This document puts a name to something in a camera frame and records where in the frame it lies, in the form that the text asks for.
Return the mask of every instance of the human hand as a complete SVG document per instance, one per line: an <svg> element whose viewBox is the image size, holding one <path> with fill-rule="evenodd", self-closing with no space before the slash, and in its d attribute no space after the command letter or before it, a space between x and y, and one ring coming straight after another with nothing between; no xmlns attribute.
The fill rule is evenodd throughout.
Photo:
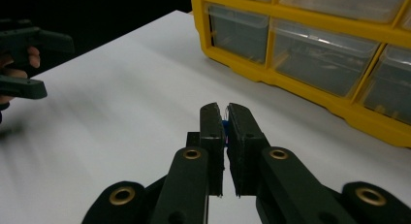
<svg viewBox="0 0 411 224"><path fill-rule="evenodd" d="M39 68L40 67L39 50L34 47L28 47L27 53L28 53L28 59L29 59L30 65L34 68ZM27 73L25 73L22 70L6 68L7 65L12 64L13 62L14 60L11 55L9 55L8 53L0 53L0 74L9 76L9 77L27 78ZM0 105L7 104L13 99L14 97L11 97L11 96L0 95Z"/></svg>

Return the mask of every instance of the white tabletop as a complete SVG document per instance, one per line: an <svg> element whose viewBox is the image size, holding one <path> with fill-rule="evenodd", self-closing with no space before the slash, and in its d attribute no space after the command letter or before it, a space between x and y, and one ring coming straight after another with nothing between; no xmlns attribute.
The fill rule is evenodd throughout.
<svg viewBox="0 0 411 224"><path fill-rule="evenodd" d="M34 79L42 100L14 99L0 126L0 223L80 223L104 189L147 186L167 174L200 108L253 113L271 145L292 150L326 186L380 186L411 206L411 150L385 144L278 87L207 58L193 17L163 16ZM236 197L226 158L224 195L208 223L259 223L254 197Z"/></svg>

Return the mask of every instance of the black background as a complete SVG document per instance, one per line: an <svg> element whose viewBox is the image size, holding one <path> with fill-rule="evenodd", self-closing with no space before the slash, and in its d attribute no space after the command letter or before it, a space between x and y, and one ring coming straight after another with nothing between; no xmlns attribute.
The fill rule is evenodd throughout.
<svg viewBox="0 0 411 224"><path fill-rule="evenodd" d="M29 77L84 54L174 10L191 12L191 0L0 0L0 18L30 19L34 25L70 35L76 53L41 51Z"/></svg>

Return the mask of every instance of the yellow storage organizer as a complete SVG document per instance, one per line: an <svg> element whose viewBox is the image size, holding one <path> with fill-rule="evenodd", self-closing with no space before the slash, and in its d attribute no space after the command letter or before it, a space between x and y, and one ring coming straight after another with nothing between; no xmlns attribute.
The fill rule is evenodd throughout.
<svg viewBox="0 0 411 224"><path fill-rule="evenodd" d="M411 147L411 0L191 0L205 55Z"/></svg>

